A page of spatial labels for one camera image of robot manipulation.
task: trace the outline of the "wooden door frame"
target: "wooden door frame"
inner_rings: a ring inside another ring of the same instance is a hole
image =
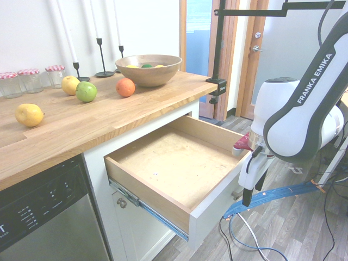
[[[267,9],[269,0],[251,0],[250,10],[256,9]],[[246,39],[244,45],[243,63],[240,74],[240,83],[237,99],[237,108],[235,115],[241,117],[242,110],[245,111],[246,104],[251,104],[254,86],[251,87],[251,81],[256,80],[257,66],[259,61],[259,53],[257,55],[257,60],[253,63],[249,63],[250,53],[252,51],[252,40],[254,37],[254,31],[261,32],[261,37],[258,39],[262,42],[263,30],[265,27],[266,17],[254,17],[251,16],[248,19],[248,25],[246,30]]]
[[[219,0],[212,0],[212,15],[215,9],[219,8]],[[226,9],[239,9],[240,0],[226,0]],[[186,17],[187,17],[187,0],[180,1],[180,57],[183,59],[181,71],[186,70]],[[219,77],[226,79],[226,93],[219,96],[218,103],[214,106],[214,119],[224,121],[227,117],[227,105],[229,87],[231,84],[232,60],[235,46],[235,32],[237,31],[237,16],[226,16],[223,24],[222,40],[224,42],[219,66]],[[209,43],[209,63],[208,76],[213,74],[214,53],[216,43],[216,31],[218,28],[218,17],[212,19],[210,26],[210,43]]]
[[[180,32],[179,32],[179,55],[183,59],[180,71],[186,71],[186,17],[187,17],[187,0],[180,0]]]

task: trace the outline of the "orange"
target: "orange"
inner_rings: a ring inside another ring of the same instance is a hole
[[[129,97],[130,95],[132,95],[134,93],[135,85],[131,79],[124,78],[124,79],[121,79],[117,82],[116,91],[122,97]]]

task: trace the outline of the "white candle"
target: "white candle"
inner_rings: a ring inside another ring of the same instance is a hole
[[[101,38],[101,36],[99,35],[99,32],[98,32],[96,16],[95,16],[95,14],[94,14],[93,0],[89,0],[89,2],[90,2],[90,4],[91,4],[92,16],[93,16],[93,22],[94,22],[94,28],[96,29],[96,36],[97,36],[97,38]]]
[[[117,38],[119,39],[119,46],[121,46],[121,45],[122,45],[122,43],[121,43],[121,36],[120,36],[120,29],[119,29],[119,22],[118,22],[118,20],[117,20],[116,0],[114,0],[114,8],[115,8],[115,19],[116,19]]]
[[[64,16],[64,12],[63,12],[63,9],[62,9],[61,4],[60,4],[60,0],[57,0],[57,4],[58,4],[59,12],[60,12],[61,21],[63,22],[67,43],[69,44],[69,49],[70,49],[70,53],[71,53],[71,57],[72,57],[72,62],[73,63],[77,63],[77,57],[76,57],[76,53],[75,53],[74,44],[73,44],[72,39],[71,39],[69,27],[67,26],[67,23],[66,23],[66,20],[65,20],[65,16]]]

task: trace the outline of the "stainless steel dishwasher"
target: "stainless steel dishwasher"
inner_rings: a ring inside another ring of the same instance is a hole
[[[81,156],[0,191],[0,261],[112,260]]]

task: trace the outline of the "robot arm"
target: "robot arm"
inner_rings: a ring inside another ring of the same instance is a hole
[[[288,162],[313,158],[323,146],[324,120],[348,84],[348,13],[336,22],[287,103],[267,119],[263,136]]]
[[[335,104],[347,85],[348,2],[300,81],[277,78],[261,86],[248,141],[254,152],[239,176],[244,205],[254,187],[262,188],[273,156],[306,161],[341,131],[343,115]]]

